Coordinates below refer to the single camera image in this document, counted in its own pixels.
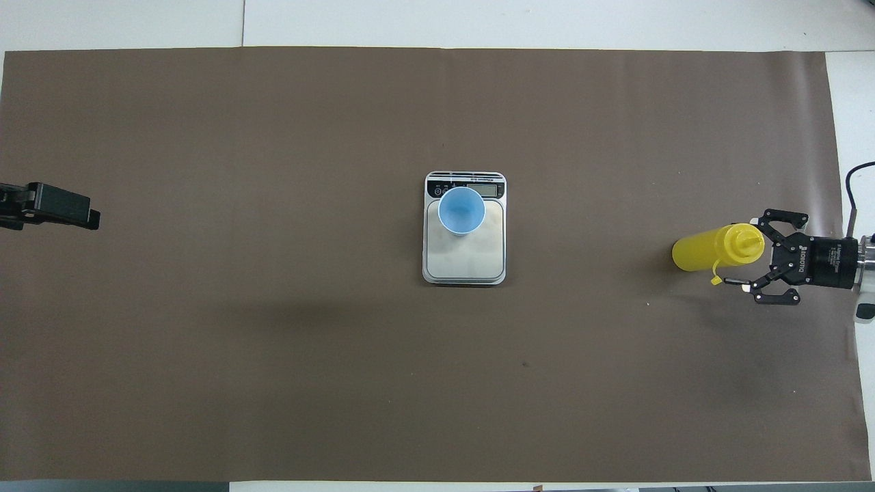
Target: scale control panel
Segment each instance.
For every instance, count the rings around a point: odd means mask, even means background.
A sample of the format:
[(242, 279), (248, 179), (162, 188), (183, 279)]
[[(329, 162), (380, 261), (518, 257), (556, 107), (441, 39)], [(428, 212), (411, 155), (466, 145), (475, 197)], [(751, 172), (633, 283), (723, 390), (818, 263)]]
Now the scale control panel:
[(483, 198), (500, 199), (505, 193), (504, 177), (493, 172), (433, 172), (425, 183), (425, 192), (431, 198), (440, 198), (457, 186), (467, 186)]

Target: white table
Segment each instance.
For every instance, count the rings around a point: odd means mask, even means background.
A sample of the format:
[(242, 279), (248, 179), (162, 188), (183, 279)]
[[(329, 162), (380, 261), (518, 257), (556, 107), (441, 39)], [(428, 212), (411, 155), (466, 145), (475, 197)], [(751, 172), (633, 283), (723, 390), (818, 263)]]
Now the white table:
[[(0, 0), (0, 52), (200, 46), (825, 51), (841, 173), (875, 160), (875, 7), (865, 0)], [(860, 173), (855, 190), (856, 235), (868, 235), (875, 232), (875, 196), (867, 193), (875, 190), (875, 171)], [(845, 220), (848, 208), (845, 199)], [(857, 326), (857, 344), (872, 450), (875, 325)], [(875, 462), (875, 453), (870, 459)], [(338, 485), (243, 482), (232, 484), (232, 490), (312, 492)], [(344, 482), (343, 489), (521, 490), (533, 485)]]

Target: scale weighing platform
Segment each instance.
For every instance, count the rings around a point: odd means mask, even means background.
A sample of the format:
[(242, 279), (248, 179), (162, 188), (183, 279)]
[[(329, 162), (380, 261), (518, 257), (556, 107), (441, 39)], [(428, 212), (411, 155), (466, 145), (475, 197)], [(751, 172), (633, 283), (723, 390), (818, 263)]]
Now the scale weighing platform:
[[(486, 218), (468, 235), (454, 235), (438, 219), (441, 196), (457, 186), (480, 193), (486, 205)], [(500, 284), (507, 266), (505, 177), (498, 172), (430, 172), (424, 197), (423, 277), (433, 284)]]

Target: yellow squeeze bottle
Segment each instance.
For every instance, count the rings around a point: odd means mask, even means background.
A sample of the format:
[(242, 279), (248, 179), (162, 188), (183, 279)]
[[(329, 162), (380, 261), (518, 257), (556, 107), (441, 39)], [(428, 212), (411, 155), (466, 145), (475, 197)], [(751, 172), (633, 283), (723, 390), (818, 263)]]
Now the yellow squeeze bottle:
[(671, 248), (671, 257), (681, 270), (711, 270), (711, 283), (721, 282), (718, 266), (751, 264), (763, 254), (766, 241), (751, 224), (730, 224), (696, 235), (682, 237)]

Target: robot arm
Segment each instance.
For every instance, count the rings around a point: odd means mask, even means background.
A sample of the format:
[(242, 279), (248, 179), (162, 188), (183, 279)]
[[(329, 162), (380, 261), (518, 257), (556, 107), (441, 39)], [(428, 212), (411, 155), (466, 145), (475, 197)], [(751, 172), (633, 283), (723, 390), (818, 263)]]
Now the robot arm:
[(0, 228), (21, 230), (25, 224), (54, 222), (97, 230), (101, 213), (91, 199), (46, 183), (15, 186), (0, 183)]
[[(865, 274), (862, 268), (865, 264), (860, 262), (860, 258), (866, 252), (866, 248), (861, 248), (861, 242), (852, 237), (834, 239), (805, 235), (802, 231), (808, 220), (806, 214), (773, 208), (767, 209), (761, 217), (752, 219), (751, 224), (772, 241), (769, 272), (756, 280), (725, 278), (724, 282), (729, 285), (741, 285), (745, 292), (753, 295), (753, 300), (757, 304), (787, 306), (799, 304), (801, 298), (796, 289), (787, 289), (781, 295), (770, 295), (762, 292), (763, 287), (775, 280), (783, 280), (787, 285), (820, 285), (838, 289), (850, 289), (860, 284)], [(795, 232), (784, 236), (772, 227), (770, 224), (772, 221), (788, 223), (793, 226)], [(863, 238), (862, 244), (868, 244), (867, 237)], [(871, 255), (872, 268), (875, 270), (875, 248), (872, 248)], [(875, 271), (870, 273), (870, 276), (875, 277)], [(875, 278), (871, 281), (873, 283), (871, 302), (875, 303)], [(875, 304), (864, 302), (865, 299), (868, 298), (861, 292), (861, 298), (857, 303), (859, 322), (868, 322), (875, 318)], [(868, 319), (861, 317), (860, 314), (867, 315)]]

